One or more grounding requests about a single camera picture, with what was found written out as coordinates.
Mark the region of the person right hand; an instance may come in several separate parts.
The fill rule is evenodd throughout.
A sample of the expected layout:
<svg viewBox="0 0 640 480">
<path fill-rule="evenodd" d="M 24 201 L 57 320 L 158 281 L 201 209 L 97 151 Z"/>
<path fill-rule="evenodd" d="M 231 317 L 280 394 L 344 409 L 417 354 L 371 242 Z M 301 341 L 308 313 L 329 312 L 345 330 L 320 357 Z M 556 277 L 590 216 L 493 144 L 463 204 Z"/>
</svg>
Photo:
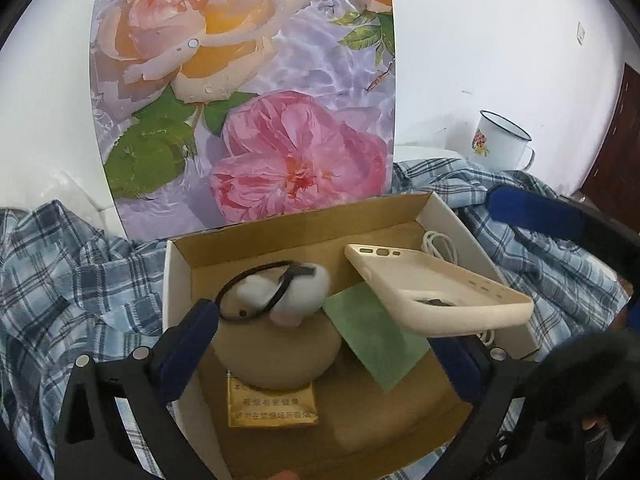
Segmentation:
<svg viewBox="0 0 640 480">
<path fill-rule="evenodd" d="M 582 430 L 609 430 L 610 424 L 605 415 L 586 415 L 582 418 Z"/>
</svg>

